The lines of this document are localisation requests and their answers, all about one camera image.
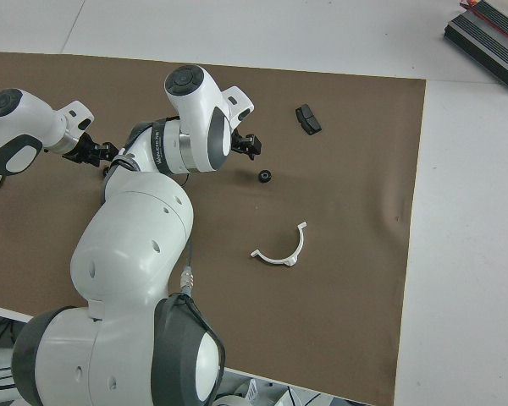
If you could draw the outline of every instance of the white curved handle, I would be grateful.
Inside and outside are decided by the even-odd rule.
[[[264,261],[268,262],[269,264],[274,265],[287,265],[287,266],[293,266],[297,263],[297,256],[301,253],[301,250],[303,249],[303,242],[305,241],[305,237],[303,236],[303,228],[306,227],[306,222],[302,222],[297,226],[297,229],[299,230],[299,245],[295,249],[294,253],[290,255],[288,258],[284,258],[283,260],[272,260],[271,258],[267,258],[264,254],[260,252],[260,250],[255,250],[251,253],[251,257],[259,256]]]

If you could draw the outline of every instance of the black rectangular object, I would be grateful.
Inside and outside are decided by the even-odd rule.
[[[444,37],[508,86],[508,36],[492,26],[508,34],[508,18],[485,1],[473,10],[451,20]]]

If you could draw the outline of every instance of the brown mat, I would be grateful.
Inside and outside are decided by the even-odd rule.
[[[92,137],[122,145],[142,120],[175,115],[163,78],[178,65],[0,53],[0,90],[19,87],[54,108],[81,100]],[[263,143],[185,186],[199,307],[228,366],[346,398],[390,405],[395,388],[423,80],[207,67],[238,85],[255,112],[240,126]],[[323,131],[303,132],[308,103]],[[260,184],[262,169],[273,180]],[[84,305],[69,258],[99,207],[101,170],[41,154],[0,189],[0,307],[37,314]],[[268,266],[306,242],[291,268]],[[170,291],[178,289],[174,273]]]

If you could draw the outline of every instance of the screw hole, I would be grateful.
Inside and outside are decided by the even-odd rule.
[[[158,245],[158,243],[154,240],[151,241],[152,241],[152,249],[155,250],[156,252],[160,252],[160,246]]]
[[[113,391],[117,388],[117,380],[114,376],[110,376],[108,379],[108,388],[110,391]]]

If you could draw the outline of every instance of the table surface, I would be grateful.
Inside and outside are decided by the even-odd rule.
[[[508,0],[491,3],[508,14]],[[0,51],[428,79],[395,406],[508,405],[508,90],[443,40],[460,12],[417,0],[0,1]]]

